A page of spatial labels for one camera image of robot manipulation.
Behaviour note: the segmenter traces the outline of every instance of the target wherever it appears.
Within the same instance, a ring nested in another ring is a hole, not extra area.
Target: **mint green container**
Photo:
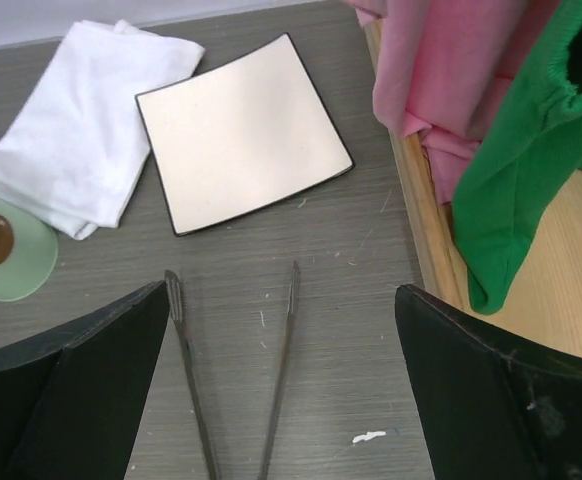
[[[55,232],[0,199],[0,301],[35,292],[49,278],[57,258]]]

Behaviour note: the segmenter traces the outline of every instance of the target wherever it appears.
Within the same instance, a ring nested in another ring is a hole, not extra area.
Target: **green knit fabric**
[[[579,167],[582,0],[563,0],[453,197],[455,243],[475,311],[502,307],[544,210]]]

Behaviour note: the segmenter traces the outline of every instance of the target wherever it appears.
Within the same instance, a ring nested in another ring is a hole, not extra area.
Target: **white cloth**
[[[149,153],[135,95],[203,54],[124,21],[75,23],[0,140],[0,198],[77,240],[117,227]]]

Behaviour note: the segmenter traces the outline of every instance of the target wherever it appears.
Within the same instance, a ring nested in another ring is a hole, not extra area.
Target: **gray table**
[[[0,303],[0,346],[176,270],[186,280],[223,478],[255,478],[297,259],[299,318],[270,478],[433,478],[393,319],[396,285],[420,277],[389,139],[371,111],[374,77],[353,11],[320,2],[154,30],[204,45],[202,71],[289,32],[357,167],[296,198],[176,238],[150,159],[119,229],[83,242],[62,236],[57,267],[39,292]],[[0,136],[55,47],[0,50]],[[352,446],[354,436],[375,430],[388,435]],[[127,478],[205,478],[172,326]]]

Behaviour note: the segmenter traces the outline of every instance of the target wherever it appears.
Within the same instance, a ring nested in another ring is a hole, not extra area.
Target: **metal tongs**
[[[193,412],[198,424],[198,433],[200,435],[200,442],[202,443],[202,452],[204,454],[208,477],[210,480],[217,480],[220,478],[218,464],[213,455],[211,437],[209,435],[207,424],[204,420],[202,405],[200,403],[200,396],[198,395],[198,390],[195,384],[195,376],[193,372],[193,355],[184,313],[184,289],[182,282],[174,272],[167,270],[164,273],[164,278],[166,280],[169,291],[171,319],[175,324],[175,328],[178,332],[178,338],[180,339],[180,347],[182,349],[182,357],[184,359],[184,369],[187,376],[187,383],[189,384],[189,391],[191,392]],[[278,371],[278,378],[276,380],[275,390],[273,392],[273,404],[271,405],[271,411],[269,413],[269,424],[264,446],[262,448],[260,470],[257,476],[257,480],[266,480],[269,472],[269,464],[271,462],[271,454],[273,453],[275,432],[278,427],[278,418],[280,417],[282,397],[286,384],[289,352],[291,350],[291,339],[293,337],[293,328],[298,308],[299,282],[300,268],[298,267],[297,262],[293,262],[293,273],[291,276],[291,287],[289,289],[289,305],[287,308],[286,328],[284,333],[284,341],[282,344],[282,352],[280,353],[280,369]]]

